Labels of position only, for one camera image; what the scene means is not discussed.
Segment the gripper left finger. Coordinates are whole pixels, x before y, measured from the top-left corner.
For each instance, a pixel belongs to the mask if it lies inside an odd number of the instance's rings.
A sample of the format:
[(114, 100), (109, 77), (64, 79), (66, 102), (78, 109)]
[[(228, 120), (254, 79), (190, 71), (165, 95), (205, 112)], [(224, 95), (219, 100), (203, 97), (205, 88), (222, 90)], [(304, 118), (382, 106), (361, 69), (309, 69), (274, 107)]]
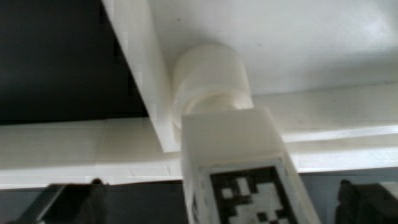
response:
[(107, 185), (52, 184), (14, 224), (107, 224)]

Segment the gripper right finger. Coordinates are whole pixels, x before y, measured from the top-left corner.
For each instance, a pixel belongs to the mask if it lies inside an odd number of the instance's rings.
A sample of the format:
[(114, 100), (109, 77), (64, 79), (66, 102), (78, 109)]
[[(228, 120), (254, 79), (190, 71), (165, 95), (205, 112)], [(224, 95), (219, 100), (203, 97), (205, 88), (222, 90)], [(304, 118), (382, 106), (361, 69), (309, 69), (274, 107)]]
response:
[(340, 183), (334, 224), (398, 224), (398, 182)]

